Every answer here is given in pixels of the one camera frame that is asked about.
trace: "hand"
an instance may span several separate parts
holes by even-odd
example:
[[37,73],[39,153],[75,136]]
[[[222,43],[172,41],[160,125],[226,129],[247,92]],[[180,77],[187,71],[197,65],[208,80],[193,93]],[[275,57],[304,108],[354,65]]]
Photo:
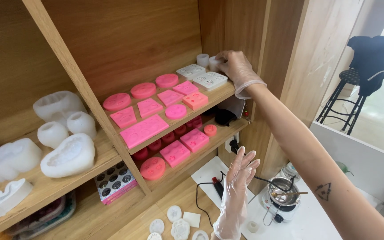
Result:
[[260,159],[249,164],[256,156],[256,151],[246,156],[244,153],[245,147],[242,146],[224,179],[221,213],[214,223],[214,234],[221,240],[238,240],[241,237],[240,227],[247,218],[247,187],[256,173]]
[[235,96],[239,99],[250,99],[243,90],[255,83],[266,83],[253,71],[244,53],[241,51],[222,51],[216,56],[216,60],[226,59],[226,63],[220,63],[217,67],[223,71],[235,85]]

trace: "tattoo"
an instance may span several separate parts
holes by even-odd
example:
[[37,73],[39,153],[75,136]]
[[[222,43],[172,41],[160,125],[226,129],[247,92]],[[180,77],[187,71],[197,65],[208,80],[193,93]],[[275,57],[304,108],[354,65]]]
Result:
[[331,183],[327,183],[324,185],[319,185],[317,189],[315,190],[315,193],[323,200],[328,201],[328,196],[331,193]]

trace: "black stool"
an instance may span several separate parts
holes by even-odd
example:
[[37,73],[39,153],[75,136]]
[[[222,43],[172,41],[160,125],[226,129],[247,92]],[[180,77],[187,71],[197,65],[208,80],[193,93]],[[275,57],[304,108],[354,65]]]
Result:
[[[346,127],[349,126],[348,132],[346,134],[350,135],[352,133],[352,129],[356,123],[356,120],[358,119],[358,116],[361,112],[362,106],[364,106],[366,96],[359,96],[358,100],[356,102],[346,100],[346,99],[339,99],[339,94],[342,91],[345,84],[350,83],[353,85],[359,86],[359,74],[358,70],[351,68],[348,70],[344,70],[339,74],[340,83],[337,85],[336,90],[334,90],[333,94],[331,95],[330,99],[327,101],[326,105],[324,106],[323,111],[321,111],[320,115],[316,119],[317,122],[323,123],[326,117],[334,117],[337,118],[343,122],[345,122],[345,125],[342,128],[342,131],[346,130]],[[334,106],[334,102],[337,100],[346,101],[354,104],[354,107],[352,109],[352,112],[350,114],[340,113],[332,110],[332,107]],[[328,113],[332,111],[337,114],[343,115],[343,116],[349,116],[347,120],[341,119],[336,116],[329,116]]]

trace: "red silicone mold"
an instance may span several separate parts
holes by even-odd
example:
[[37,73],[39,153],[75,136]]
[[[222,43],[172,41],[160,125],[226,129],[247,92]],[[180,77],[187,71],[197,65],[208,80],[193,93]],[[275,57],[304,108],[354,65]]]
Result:
[[179,119],[186,116],[186,106],[181,104],[174,104],[166,109],[166,116],[168,119]]
[[162,177],[166,169],[164,159],[152,157],[146,160],[140,167],[140,173],[144,179],[154,181]]
[[193,128],[200,128],[200,127],[202,127],[202,120],[199,119],[199,120],[195,120],[195,121],[193,121],[193,122],[192,122],[192,127],[193,127]]
[[184,97],[183,94],[176,93],[173,90],[166,90],[158,94],[158,98],[164,103],[166,107],[181,101],[182,97]]
[[155,93],[157,93],[157,87],[151,82],[137,84],[131,89],[131,95],[137,99],[147,98]]
[[161,110],[163,110],[163,106],[152,98],[148,98],[145,101],[141,101],[137,103],[139,107],[140,116],[142,118],[149,117],[152,114],[155,114]]
[[192,110],[206,105],[208,103],[208,97],[202,93],[193,93],[183,97],[183,103],[190,107]]
[[155,79],[158,87],[169,88],[176,85],[179,82],[179,76],[177,74],[164,74]]
[[167,135],[165,135],[161,139],[166,144],[172,143],[174,141],[174,133],[173,132],[169,132]]
[[120,94],[114,94],[108,97],[103,102],[103,107],[107,111],[118,111],[130,105],[130,103],[131,103],[130,95],[125,93],[120,93]]
[[162,146],[162,143],[161,143],[161,139],[158,139],[156,141],[154,141],[153,143],[149,144],[148,145],[148,148],[152,151],[156,151],[156,150],[159,150]]
[[198,87],[189,81],[185,81],[185,82],[173,87],[173,90],[178,92],[179,94],[183,94],[183,95],[188,95],[191,93],[199,92]]
[[144,147],[135,154],[133,154],[133,159],[136,161],[145,160],[148,157],[148,148]]
[[213,124],[208,124],[204,127],[204,133],[209,136],[209,137],[212,137],[214,135],[216,135],[217,133],[217,127],[216,125],[213,125]]
[[178,140],[161,150],[160,154],[170,167],[177,166],[191,155],[190,151]]
[[210,138],[195,128],[181,136],[180,141],[191,150],[191,152],[196,152],[206,145],[210,141]]
[[193,122],[195,122],[196,120],[200,120],[202,122],[201,116],[199,115],[199,116],[194,117],[192,120],[190,120],[189,122],[186,123],[186,126],[192,127]]
[[174,129],[174,133],[177,135],[183,135],[186,132],[186,125],[181,125],[180,127]]
[[125,128],[130,126],[133,123],[137,122],[136,115],[134,114],[133,107],[123,109],[121,111],[112,113],[110,118],[118,125],[120,128]]
[[131,149],[147,139],[164,131],[169,126],[158,114],[153,115],[120,132],[128,148]]

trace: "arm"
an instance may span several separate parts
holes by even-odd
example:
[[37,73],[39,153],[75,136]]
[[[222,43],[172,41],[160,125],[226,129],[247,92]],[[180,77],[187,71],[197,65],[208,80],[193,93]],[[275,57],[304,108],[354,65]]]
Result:
[[[228,60],[219,67],[235,87],[247,85],[250,80],[261,80],[242,52],[224,51],[218,58]],[[341,237],[384,239],[384,218],[349,181],[311,131],[264,84],[248,85],[245,91],[264,114],[281,149],[313,190]],[[323,194],[322,190],[328,187],[330,194]]]

